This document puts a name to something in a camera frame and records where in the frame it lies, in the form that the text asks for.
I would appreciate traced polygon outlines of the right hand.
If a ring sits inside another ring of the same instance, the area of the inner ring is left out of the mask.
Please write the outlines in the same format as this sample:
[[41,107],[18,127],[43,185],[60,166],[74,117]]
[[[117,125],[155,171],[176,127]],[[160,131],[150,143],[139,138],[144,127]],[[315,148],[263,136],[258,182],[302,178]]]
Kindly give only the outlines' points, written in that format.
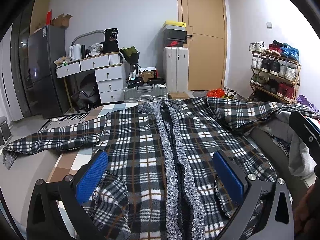
[[319,239],[319,194],[312,184],[293,211],[294,239]]

